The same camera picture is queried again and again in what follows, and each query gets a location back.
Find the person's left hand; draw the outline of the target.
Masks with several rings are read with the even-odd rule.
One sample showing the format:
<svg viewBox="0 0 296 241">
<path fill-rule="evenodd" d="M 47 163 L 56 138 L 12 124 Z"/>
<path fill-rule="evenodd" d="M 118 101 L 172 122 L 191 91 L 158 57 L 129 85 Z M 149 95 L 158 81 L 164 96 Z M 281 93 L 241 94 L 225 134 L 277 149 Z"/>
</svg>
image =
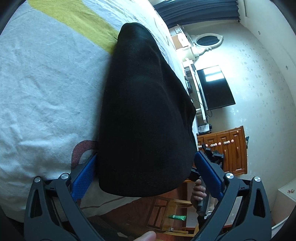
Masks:
<svg viewBox="0 0 296 241">
<path fill-rule="evenodd" d="M 142 236 L 136 238 L 134 241 L 156 241 L 157 235 L 153 231 L 144 233 Z"/>
</svg>

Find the person's right hand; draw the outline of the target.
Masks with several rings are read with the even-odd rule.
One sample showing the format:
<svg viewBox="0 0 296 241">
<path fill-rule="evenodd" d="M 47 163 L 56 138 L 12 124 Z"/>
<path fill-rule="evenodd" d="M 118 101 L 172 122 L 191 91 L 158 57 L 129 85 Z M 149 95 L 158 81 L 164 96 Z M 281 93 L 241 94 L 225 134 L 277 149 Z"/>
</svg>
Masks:
<svg viewBox="0 0 296 241">
<path fill-rule="evenodd" d="M 206 197 L 207 197 L 206 188 L 202 185 L 202 181 L 198 179 L 195 182 L 195 186 L 192 190 L 191 203 L 194 206 L 197 206 L 199 202 L 203 201 L 203 199 Z"/>
</svg>

